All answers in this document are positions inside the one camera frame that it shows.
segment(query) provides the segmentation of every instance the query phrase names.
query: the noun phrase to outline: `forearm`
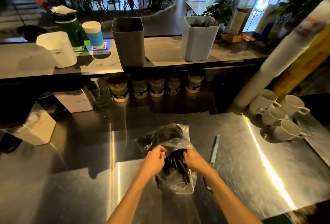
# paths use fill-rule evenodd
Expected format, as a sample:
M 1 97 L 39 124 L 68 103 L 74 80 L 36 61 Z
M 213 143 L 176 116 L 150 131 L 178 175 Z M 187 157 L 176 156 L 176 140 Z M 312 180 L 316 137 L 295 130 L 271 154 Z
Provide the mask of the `forearm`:
M 229 224 L 260 224 L 260 220 L 244 206 L 230 188 L 219 177 L 217 171 L 209 167 L 203 176 L 220 205 Z
M 130 224 L 147 181 L 136 174 L 124 197 L 111 214 L 107 224 Z

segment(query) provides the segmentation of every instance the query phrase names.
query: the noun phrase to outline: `blue paper cup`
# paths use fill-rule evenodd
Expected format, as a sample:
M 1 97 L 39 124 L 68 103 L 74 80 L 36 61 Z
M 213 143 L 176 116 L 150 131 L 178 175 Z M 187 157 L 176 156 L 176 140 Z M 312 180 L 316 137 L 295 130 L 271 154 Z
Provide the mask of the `blue paper cup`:
M 103 45 L 101 24 L 99 22 L 85 22 L 82 24 L 82 28 L 85 30 L 93 47 L 100 47 Z

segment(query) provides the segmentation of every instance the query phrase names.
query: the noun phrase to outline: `person's left hand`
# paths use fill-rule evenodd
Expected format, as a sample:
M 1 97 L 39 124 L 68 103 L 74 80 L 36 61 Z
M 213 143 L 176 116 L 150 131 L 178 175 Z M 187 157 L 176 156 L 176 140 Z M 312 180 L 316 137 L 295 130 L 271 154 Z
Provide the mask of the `person's left hand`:
M 164 166 L 164 159 L 166 158 L 166 148 L 157 146 L 153 150 L 149 151 L 144 161 L 142 162 L 138 176 L 147 183 L 148 180 L 160 172 Z

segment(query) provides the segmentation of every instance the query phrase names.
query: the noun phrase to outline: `light gray container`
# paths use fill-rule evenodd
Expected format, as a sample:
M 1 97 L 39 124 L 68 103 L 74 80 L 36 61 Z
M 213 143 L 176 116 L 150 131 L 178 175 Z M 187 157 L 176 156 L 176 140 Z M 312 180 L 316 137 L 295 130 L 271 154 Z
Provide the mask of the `light gray container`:
M 144 30 L 141 18 L 115 18 L 112 33 L 123 68 L 142 68 L 145 62 Z
M 206 60 L 210 54 L 219 30 L 218 26 L 194 28 L 190 26 L 196 19 L 201 22 L 215 21 L 211 16 L 184 17 L 184 31 L 181 39 L 181 55 L 187 62 Z

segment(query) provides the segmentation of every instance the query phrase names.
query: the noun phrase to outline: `clear plastic bag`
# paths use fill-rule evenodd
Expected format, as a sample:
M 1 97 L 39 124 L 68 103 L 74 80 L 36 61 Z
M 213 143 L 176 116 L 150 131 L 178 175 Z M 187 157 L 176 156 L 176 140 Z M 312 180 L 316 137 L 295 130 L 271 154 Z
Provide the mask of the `clear plastic bag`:
M 194 192 L 197 173 L 187 169 L 182 163 L 182 153 L 185 149 L 196 151 L 190 143 L 189 126 L 176 123 L 161 126 L 146 136 L 136 139 L 136 143 L 144 156 L 158 145 L 167 149 L 165 166 L 157 174 L 159 183 L 176 194 L 192 194 Z

